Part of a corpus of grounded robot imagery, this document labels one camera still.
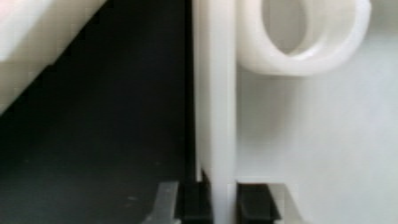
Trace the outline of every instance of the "white wall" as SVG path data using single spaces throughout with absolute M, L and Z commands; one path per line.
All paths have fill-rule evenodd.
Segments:
M 275 1 L 289 7 L 273 6 L 268 31 L 291 49 L 300 10 Z M 398 223 L 398 1 L 371 3 L 365 41 L 333 72 L 289 78 L 238 69 L 238 180 L 286 183 L 312 224 Z

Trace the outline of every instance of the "white loop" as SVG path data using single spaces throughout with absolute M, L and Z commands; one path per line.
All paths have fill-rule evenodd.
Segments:
M 238 0 L 238 61 L 257 74 L 303 76 L 326 72 L 349 59 L 364 39 L 369 0 L 300 1 L 307 30 L 296 50 L 284 54 L 264 30 L 262 0 Z

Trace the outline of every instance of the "white plastic panel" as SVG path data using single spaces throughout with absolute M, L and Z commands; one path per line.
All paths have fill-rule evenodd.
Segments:
M 291 1 L 266 2 L 275 5 L 275 11 L 266 12 L 266 16 L 275 17 L 270 19 L 273 24 L 268 24 L 268 32 L 284 48 L 300 42 L 296 39 L 302 38 L 305 22 L 296 18 L 302 15 Z M 371 0 L 371 5 L 369 30 L 346 64 L 332 72 L 302 78 L 287 74 L 254 74 L 236 61 L 236 70 L 229 67 L 229 73 L 222 70 L 209 72 L 211 66 L 230 66 L 230 61 L 216 64 L 220 61 L 213 60 L 211 55 L 230 57 L 232 47 L 222 44 L 229 43 L 234 36 L 223 29 L 207 29 L 206 26 L 214 21 L 216 26 L 225 27 L 230 18 L 220 16 L 216 20 L 207 17 L 207 10 L 214 10 L 211 5 L 195 8 L 202 10 L 195 14 L 197 20 L 207 23 L 197 30 L 200 33 L 195 33 L 195 65 L 200 68 L 195 76 L 206 80 L 197 83 L 198 164 L 209 176 L 220 170 L 229 175 L 223 162 L 230 168 L 236 159 L 230 168 L 236 182 L 286 186 L 286 198 L 286 194 L 273 190 L 286 215 L 282 224 L 398 223 L 398 2 Z M 286 25 L 289 21 L 298 28 Z M 211 38 L 218 37 L 222 43 L 213 42 Z M 234 72 L 238 78 L 230 83 Z M 213 82 L 214 77 L 223 77 L 225 82 Z M 230 94 L 225 98 L 234 98 L 238 103 L 236 118 L 229 120 L 232 127 L 238 123 L 236 136 L 218 135 L 220 131 L 213 131 L 213 127 L 218 127 L 218 120 L 209 119 L 213 114 L 218 118 L 230 115 L 230 107 L 225 107 L 225 101 L 218 98 L 223 94 Z M 227 132 L 229 125 L 223 123 L 220 127 Z M 227 145 L 209 147 L 220 141 L 238 142 L 236 155 Z M 222 206 L 214 205 L 216 211 L 229 211 L 230 207 Z M 225 214 L 230 213 L 214 212 L 214 224 L 230 224 L 220 217 Z
M 398 223 L 398 2 L 371 3 L 367 37 L 333 72 L 238 70 L 236 178 L 286 184 L 310 224 Z
M 104 0 L 0 0 L 0 114 Z

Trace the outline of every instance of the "white plastic hook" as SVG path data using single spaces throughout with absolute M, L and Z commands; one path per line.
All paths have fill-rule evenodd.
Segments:
M 238 61 L 262 75 L 305 76 L 341 66 L 358 48 L 371 15 L 369 0 L 300 0 L 307 30 L 289 54 L 271 43 L 262 0 L 238 1 Z

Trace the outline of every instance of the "gray surface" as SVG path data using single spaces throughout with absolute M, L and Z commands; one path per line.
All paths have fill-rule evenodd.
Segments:
M 0 223 L 134 224 L 184 175 L 184 1 L 115 0 L 0 117 Z

